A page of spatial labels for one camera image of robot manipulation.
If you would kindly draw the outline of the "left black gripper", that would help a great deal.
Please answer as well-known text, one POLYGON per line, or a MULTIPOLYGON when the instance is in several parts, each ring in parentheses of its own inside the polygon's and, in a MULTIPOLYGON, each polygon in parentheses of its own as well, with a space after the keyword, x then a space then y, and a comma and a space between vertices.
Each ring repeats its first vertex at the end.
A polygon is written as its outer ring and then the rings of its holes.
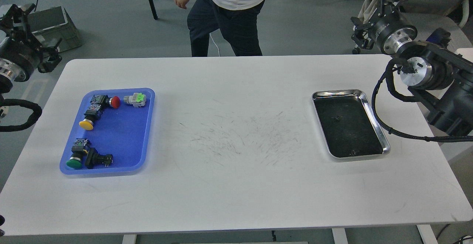
POLYGON ((28 15, 35 4, 1 6, 1 82, 26 82, 35 70, 51 73, 61 62, 62 37, 43 47, 31 31, 28 15))

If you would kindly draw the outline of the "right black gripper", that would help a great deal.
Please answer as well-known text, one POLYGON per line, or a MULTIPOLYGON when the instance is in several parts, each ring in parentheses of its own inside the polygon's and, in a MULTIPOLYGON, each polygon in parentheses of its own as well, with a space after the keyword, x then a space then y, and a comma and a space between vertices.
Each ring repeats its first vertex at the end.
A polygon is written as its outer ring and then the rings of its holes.
POLYGON ((402 3, 408 0, 381 0, 377 8, 380 18, 375 25, 372 22, 362 23, 357 17, 351 17, 355 42, 353 54, 360 54, 361 50, 371 50, 374 46, 382 54, 417 54, 418 43, 415 41, 418 31, 411 25, 399 10, 402 3))

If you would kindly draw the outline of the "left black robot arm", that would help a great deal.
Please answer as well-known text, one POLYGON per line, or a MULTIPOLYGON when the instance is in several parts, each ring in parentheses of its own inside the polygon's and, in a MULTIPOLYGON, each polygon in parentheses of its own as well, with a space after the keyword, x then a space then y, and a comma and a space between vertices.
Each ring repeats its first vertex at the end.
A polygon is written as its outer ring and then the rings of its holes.
POLYGON ((4 94, 8 94, 13 88, 13 83, 28 81, 35 69, 40 73, 50 73, 62 60, 58 51, 62 38, 44 45, 33 34, 28 16, 35 8, 35 4, 1 7, 4 11, 1 16, 1 32, 4 35, 1 36, 0 44, 1 118, 6 116, 10 106, 20 106, 32 111, 25 123, 3 125, 0 127, 1 132, 17 132, 30 128, 42 114, 42 108, 36 103, 24 99, 4 98, 4 94))

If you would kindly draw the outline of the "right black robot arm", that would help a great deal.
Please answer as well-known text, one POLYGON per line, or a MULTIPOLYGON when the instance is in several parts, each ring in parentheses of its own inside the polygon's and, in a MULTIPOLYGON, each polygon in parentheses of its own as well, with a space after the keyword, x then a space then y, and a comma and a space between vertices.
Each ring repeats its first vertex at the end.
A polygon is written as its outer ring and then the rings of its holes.
POLYGON ((427 142, 471 142, 472 62, 447 49, 450 33, 436 29, 426 41, 417 41, 417 29, 400 12, 407 0, 373 0, 374 13, 364 22, 352 17, 353 54, 373 47, 389 55, 371 97, 376 121, 396 136, 427 142), (420 102, 429 111, 427 122, 444 136, 413 136, 385 124, 376 112, 382 82, 392 96, 403 102, 420 102))

